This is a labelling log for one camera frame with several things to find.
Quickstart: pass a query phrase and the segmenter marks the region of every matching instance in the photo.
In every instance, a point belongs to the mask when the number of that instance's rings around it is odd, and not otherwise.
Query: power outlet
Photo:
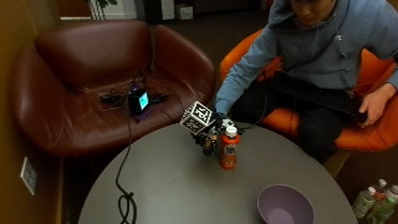
[[[24,159],[24,165],[22,165],[20,176],[28,187],[28,191],[30,192],[32,195],[34,195],[36,185],[37,185],[37,173],[32,167],[32,164],[28,161],[28,157],[25,157]]]

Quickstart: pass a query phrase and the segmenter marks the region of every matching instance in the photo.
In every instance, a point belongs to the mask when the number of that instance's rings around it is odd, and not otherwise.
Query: black cable
[[[130,133],[131,133],[131,129],[129,126],[129,121],[127,121],[127,148],[126,148],[126,152],[123,155],[123,161],[121,163],[118,172],[117,172],[117,176],[115,176],[115,186],[119,189],[119,191],[122,192],[122,195],[119,196],[118,199],[118,209],[119,209],[119,213],[122,216],[122,221],[121,224],[134,224],[137,221],[137,214],[138,214],[138,208],[137,208],[137,204],[135,201],[133,199],[134,193],[133,192],[126,192],[125,189],[122,188],[121,184],[119,184],[119,176],[121,176],[121,172],[122,172],[122,168],[123,168],[123,164],[125,164],[125,160],[127,158],[129,155],[129,151],[130,151],[130,146],[131,146],[131,139],[130,139]],[[125,212],[122,210],[122,201],[125,200]],[[130,213],[130,205],[133,206],[133,218],[131,218],[131,222],[127,221],[127,216]]]
[[[141,75],[141,73],[135,71],[134,75],[137,75],[137,74],[139,75],[138,78],[141,79],[141,81],[145,82],[145,76]],[[134,78],[134,81],[131,81],[129,87],[125,89],[123,92],[117,92],[114,89],[110,89],[110,90],[109,90],[109,93],[107,93],[106,95],[107,95],[107,97],[109,97],[109,100],[113,100],[114,103],[117,103],[117,104],[115,104],[114,107],[111,107],[111,108],[107,108],[107,109],[105,109],[105,110],[94,110],[94,111],[107,111],[107,110],[119,109],[121,107],[123,107],[123,105],[127,106],[127,104],[125,103],[125,99],[127,99],[127,94],[129,94],[133,90],[135,90],[135,89],[138,88],[138,84],[137,84],[137,82],[138,82],[138,81],[137,81],[137,79]],[[166,87],[157,87],[157,89],[159,89],[159,88],[163,88],[163,89],[166,89],[166,90],[170,91],[170,89],[166,88]],[[183,105],[182,105],[182,101],[181,101],[179,96],[178,96],[178,100],[179,100],[179,107],[181,107],[181,109],[182,109],[182,111],[183,111]],[[177,120],[173,120],[173,119],[171,119],[170,115],[169,115],[169,114],[163,111],[163,109],[161,108],[161,102],[155,103],[155,105],[159,106],[159,111],[162,112],[162,114],[166,115],[166,117],[170,119],[170,121],[171,121],[173,123],[174,123],[174,122],[178,122]],[[153,108],[149,107],[149,108],[146,109],[146,111],[145,111],[139,116],[129,115],[129,117],[131,117],[131,118],[135,120],[135,123],[139,123],[139,121],[143,120],[143,119],[150,115],[151,111],[153,111]],[[91,112],[91,111],[87,111],[83,115],[79,116],[79,118],[82,118],[83,116],[86,116],[86,114],[87,114],[89,112]]]

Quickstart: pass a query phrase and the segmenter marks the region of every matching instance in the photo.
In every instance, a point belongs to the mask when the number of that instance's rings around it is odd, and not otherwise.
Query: bottle label
[[[372,211],[367,216],[367,222],[375,224],[384,223],[392,213],[392,209]]]
[[[372,206],[372,202],[364,198],[358,198],[352,204],[352,212],[358,218],[363,217]]]
[[[233,156],[237,154],[237,144],[229,144],[223,147],[223,154],[226,156]]]
[[[221,159],[222,166],[234,166],[235,164],[237,164],[235,157],[222,157],[222,159]]]

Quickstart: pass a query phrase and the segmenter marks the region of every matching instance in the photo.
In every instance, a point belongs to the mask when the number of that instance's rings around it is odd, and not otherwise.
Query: wooden wall panel
[[[49,0],[12,0],[2,1],[0,7],[0,223],[60,223],[60,161],[38,153],[25,141],[9,115],[9,80],[14,57],[21,48],[32,47],[32,40],[41,30],[38,21],[56,23],[52,15],[56,12],[41,11],[40,14],[30,10],[49,5]],[[33,196],[18,176],[25,156],[38,175]]]

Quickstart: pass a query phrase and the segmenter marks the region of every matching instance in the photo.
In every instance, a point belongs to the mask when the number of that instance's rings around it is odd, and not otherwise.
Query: bottle cap
[[[368,194],[372,195],[375,193],[375,189],[372,187],[368,187]]]
[[[392,192],[392,194],[398,194],[398,185],[392,185],[390,187],[390,192]]]
[[[379,180],[378,180],[378,185],[379,185],[380,187],[383,187],[386,184],[387,184],[387,181],[386,181],[386,180],[383,180],[383,179],[379,179]]]
[[[237,136],[237,128],[234,126],[226,127],[225,135],[229,137],[235,137]]]

